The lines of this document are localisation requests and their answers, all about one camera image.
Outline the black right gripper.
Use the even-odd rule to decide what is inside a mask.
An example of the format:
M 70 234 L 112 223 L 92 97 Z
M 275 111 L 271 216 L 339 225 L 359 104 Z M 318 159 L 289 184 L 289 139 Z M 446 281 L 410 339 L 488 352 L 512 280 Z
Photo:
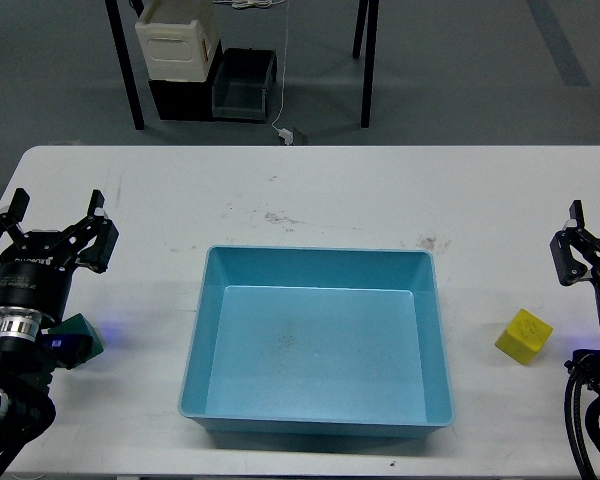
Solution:
M 572 202 L 569 219 L 552 238 L 550 251 L 562 286 L 593 284 L 600 327 L 600 238 L 586 229 L 581 200 Z

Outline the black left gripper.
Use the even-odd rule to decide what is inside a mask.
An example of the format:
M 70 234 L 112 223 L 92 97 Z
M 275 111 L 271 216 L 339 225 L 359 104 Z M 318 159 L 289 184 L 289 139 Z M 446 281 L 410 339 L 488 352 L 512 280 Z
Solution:
M 17 188 L 6 211 L 0 213 L 0 239 L 7 233 L 13 244 L 0 254 L 0 315 L 10 309 L 37 312 L 43 326 L 60 324 L 72 275 L 84 267 L 104 273 L 119 232 L 104 212 L 104 195 L 95 189 L 85 217 L 62 231 L 20 228 L 30 196 Z

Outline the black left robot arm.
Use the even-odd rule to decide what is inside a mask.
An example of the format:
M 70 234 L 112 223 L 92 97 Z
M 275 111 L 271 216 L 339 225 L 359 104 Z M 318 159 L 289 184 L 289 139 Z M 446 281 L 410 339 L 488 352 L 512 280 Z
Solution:
M 61 231 L 23 231 L 29 200 L 19 188 L 0 213 L 0 477 L 53 423 L 54 370 L 104 350 L 83 315 L 64 312 L 75 270 L 105 272 L 118 239 L 98 190 L 85 217 Z

